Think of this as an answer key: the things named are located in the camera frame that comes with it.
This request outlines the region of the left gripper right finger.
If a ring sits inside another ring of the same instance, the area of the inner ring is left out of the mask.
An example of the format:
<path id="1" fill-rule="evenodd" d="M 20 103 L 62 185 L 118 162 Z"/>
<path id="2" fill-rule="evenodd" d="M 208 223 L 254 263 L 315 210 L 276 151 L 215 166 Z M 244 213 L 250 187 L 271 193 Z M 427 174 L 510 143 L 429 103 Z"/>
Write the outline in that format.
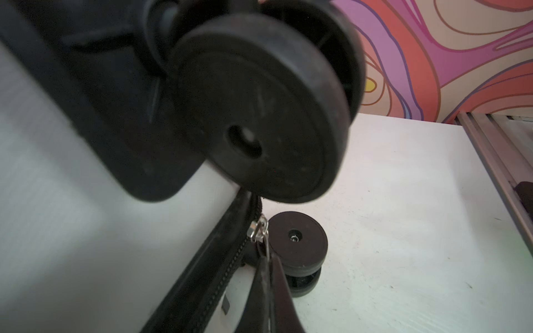
<path id="1" fill-rule="evenodd" d="M 305 332 L 292 300 L 280 259 L 272 255 L 270 268 L 270 332 Z"/>

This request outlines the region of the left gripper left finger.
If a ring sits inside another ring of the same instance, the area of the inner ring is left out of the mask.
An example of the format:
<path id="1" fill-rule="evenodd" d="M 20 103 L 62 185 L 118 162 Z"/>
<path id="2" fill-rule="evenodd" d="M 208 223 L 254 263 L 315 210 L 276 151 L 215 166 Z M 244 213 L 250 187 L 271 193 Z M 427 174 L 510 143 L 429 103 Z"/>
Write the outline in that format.
<path id="1" fill-rule="evenodd" d="M 266 257 L 261 257 L 255 271 L 246 305 L 235 332 L 271 331 L 271 272 Z"/>

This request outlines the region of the black white suitcase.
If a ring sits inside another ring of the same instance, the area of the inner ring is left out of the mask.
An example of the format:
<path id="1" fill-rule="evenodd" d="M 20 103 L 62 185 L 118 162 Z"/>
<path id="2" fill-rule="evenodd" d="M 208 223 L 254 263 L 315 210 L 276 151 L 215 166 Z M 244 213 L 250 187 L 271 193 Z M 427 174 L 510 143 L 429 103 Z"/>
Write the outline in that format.
<path id="1" fill-rule="evenodd" d="M 1 331 L 235 331 L 262 202 L 332 187 L 365 76 L 331 1 L 3 1 Z"/>

